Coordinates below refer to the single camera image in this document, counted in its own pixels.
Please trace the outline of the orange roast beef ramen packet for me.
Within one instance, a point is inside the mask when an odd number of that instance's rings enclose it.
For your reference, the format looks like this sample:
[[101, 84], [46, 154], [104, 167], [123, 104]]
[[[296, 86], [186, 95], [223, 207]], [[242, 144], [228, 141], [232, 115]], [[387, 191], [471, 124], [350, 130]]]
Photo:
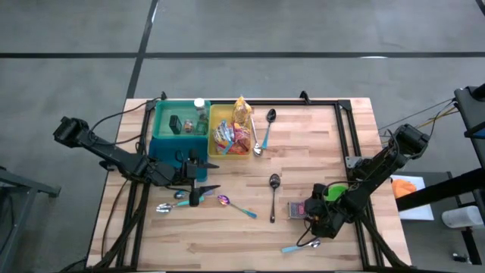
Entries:
[[231, 138], [233, 144], [228, 152], [239, 155], [247, 154], [251, 148], [251, 133], [249, 128], [238, 123], [232, 123], [230, 124], [230, 129], [233, 132], [233, 137]]

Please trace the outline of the white plastic container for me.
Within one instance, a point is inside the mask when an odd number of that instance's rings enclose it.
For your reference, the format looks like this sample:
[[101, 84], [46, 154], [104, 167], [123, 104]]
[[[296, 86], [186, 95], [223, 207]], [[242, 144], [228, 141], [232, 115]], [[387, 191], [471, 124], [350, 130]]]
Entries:
[[467, 228], [483, 225], [483, 219], [477, 206], [465, 206], [445, 211], [441, 215], [442, 221], [448, 228]]

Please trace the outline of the grey metal side table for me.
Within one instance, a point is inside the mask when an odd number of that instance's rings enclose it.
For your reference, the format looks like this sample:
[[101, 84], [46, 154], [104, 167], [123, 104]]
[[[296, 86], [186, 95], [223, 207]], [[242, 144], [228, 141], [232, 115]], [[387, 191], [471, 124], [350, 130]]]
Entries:
[[61, 187], [36, 182], [0, 167], [0, 214], [3, 200], [11, 206], [11, 229], [0, 246], [0, 273], [10, 270], [37, 194], [45, 193], [50, 198], [57, 198], [60, 191]]

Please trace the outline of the white paper sheet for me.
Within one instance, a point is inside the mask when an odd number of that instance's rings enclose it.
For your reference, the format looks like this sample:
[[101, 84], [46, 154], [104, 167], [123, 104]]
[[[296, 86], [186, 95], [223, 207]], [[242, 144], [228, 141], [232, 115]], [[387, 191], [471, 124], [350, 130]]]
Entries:
[[[392, 182], [395, 179], [403, 179], [413, 183], [417, 190], [423, 190], [426, 186], [423, 177], [392, 175]], [[399, 212], [399, 217], [402, 220], [417, 220], [417, 221], [433, 221], [433, 211], [430, 205], [419, 206], [413, 209], [408, 209]]]

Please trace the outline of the green-lidded herb spice jar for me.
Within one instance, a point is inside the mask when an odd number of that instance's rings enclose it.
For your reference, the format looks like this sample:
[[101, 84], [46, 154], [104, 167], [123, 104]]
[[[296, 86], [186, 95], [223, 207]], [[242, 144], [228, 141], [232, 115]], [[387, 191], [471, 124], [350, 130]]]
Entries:
[[196, 123], [195, 135], [206, 135], [208, 133], [208, 115], [200, 115]]

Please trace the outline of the green plastic bowl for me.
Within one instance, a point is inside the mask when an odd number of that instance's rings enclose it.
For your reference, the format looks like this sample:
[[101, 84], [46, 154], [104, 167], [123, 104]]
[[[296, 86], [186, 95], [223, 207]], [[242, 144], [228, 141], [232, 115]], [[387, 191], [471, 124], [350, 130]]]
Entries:
[[325, 193], [325, 199], [328, 202], [334, 202], [339, 199], [339, 197], [348, 190], [348, 187], [345, 185], [333, 185], [327, 188], [327, 192]]

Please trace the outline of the translucent yellow plastic bin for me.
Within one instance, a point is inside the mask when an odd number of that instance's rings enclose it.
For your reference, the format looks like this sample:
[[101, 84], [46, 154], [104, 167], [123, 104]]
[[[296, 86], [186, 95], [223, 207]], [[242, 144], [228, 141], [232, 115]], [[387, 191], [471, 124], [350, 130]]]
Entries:
[[214, 130], [217, 126], [225, 120], [227, 123], [232, 121], [233, 104], [213, 104], [210, 107], [210, 116], [208, 123], [208, 156], [215, 159], [249, 159], [252, 154], [252, 125], [248, 122], [249, 129], [249, 150], [244, 153], [227, 153], [222, 154], [221, 150], [217, 149], [216, 142], [214, 140]]

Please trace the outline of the plain silver spoon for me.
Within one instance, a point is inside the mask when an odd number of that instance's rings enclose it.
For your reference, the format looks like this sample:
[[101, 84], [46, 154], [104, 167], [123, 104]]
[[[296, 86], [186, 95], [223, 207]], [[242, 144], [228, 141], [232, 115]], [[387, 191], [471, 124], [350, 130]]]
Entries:
[[250, 121], [251, 121], [251, 125], [252, 125], [253, 137], [254, 137], [254, 141], [255, 141], [255, 145], [253, 146], [253, 153], [254, 153], [255, 156], [261, 156], [262, 155], [262, 149], [261, 149], [260, 144], [258, 143], [254, 119], [250, 118]]

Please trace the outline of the spoon with teal handle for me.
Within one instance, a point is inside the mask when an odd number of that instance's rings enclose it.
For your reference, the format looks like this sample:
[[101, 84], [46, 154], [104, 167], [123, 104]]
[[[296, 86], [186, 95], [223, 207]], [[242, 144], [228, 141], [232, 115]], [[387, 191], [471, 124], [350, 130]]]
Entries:
[[187, 200], [180, 201], [177, 203], [162, 203], [156, 207], [155, 211], [161, 214], [168, 214], [175, 208], [186, 207], [186, 206], [196, 207], [200, 205], [204, 200], [205, 200], [204, 196], [199, 196], [197, 200], [194, 200], [193, 198], [189, 197]]

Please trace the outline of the iridescent rainbow spoon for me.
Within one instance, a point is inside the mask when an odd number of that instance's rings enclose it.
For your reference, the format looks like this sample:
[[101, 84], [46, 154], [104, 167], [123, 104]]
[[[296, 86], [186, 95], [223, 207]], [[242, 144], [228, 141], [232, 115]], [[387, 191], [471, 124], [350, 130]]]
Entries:
[[250, 218], [257, 218], [258, 216], [254, 213], [254, 212], [251, 212], [249, 210], [246, 210], [246, 209], [242, 209], [240, 208], [239, 206], [233, 204], [230, 199], [225, 196], [225, 195], [219, 195], [217, 197], [217, 200], [219, 201], [220, 204], [222, 204], [223, 206], [232, 206], [234, 207], [235, 209], [239, 210], [240, 212], [244, 213], [245, 215], [248, 215]]

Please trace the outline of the orange cloth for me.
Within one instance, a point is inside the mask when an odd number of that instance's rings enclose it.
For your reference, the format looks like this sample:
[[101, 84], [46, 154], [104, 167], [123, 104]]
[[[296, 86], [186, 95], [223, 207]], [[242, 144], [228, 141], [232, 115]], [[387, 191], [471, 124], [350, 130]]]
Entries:
[[393, 188], [393, 194], [396, 199], [399, 199], [410, 193], [414, 193], [417, 190], [416, 186], [413, 183], [403, 179], [395, 179], [393, 180], [391, 185]]

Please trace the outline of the blue-striped low-sodium ramen packet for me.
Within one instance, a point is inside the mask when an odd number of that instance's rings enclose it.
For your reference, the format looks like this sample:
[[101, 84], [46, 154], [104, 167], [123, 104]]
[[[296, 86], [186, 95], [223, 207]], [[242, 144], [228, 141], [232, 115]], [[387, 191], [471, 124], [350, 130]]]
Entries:
[[226, 155], [232, 148], [235, 141], [233, 127], [226, 120], [222, 120], [213, 132], [214, 141], [217, 145], [216, 150], [221, 155]]

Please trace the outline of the yellow chicken ramen packet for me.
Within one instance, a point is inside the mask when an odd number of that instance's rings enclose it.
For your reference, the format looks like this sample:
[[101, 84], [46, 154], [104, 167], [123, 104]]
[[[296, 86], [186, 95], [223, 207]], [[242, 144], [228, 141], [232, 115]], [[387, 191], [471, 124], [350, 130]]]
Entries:
[[232, 119], [234, 123], [248, 127], [252, 107], [240, 96], [233, 105]]

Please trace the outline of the teal plastic bin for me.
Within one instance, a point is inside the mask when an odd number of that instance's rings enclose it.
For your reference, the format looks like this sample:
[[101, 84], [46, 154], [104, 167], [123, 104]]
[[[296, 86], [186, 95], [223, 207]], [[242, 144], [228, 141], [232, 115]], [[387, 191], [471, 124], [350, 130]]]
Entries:
[[[211, 102], [205, 99], [205, 107], [208, 118], [210, 116]], [[182, 131], [179, 135], [174, 135], [169, 128], [171, 115], [177, 115], [182, 123]], [[195, 135], [196, 123], [199, 120], [199, 114], [194, 106], [194, 100], [164, 100], [157, 102], [155, 106], [155, 119], [152, 129], [152, 137], [155, 139], [168, 138], [207, 138], [208, 133], [204, 136]], [[186, 133], [183, 124], [186, 119], [193, 122], [193, 133]]]

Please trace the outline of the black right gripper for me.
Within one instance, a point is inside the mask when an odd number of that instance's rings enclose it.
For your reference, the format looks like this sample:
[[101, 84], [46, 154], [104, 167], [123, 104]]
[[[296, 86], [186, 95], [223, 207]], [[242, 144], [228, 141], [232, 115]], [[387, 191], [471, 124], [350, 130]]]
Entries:
[[316, 222], [311, 224], [309, 222], [309, 230], [315, 237], [331, 238], [333, 239], [340, 228], [348, 220], [346, 210], [340, 205], [340, 199], [334, 202], [328, 202], [325, 199], [325, 193], [330, 186], [324, 184], [314, 184], [311, 196], [305, 201], [305, 210], [308, 216], [315, 217]]

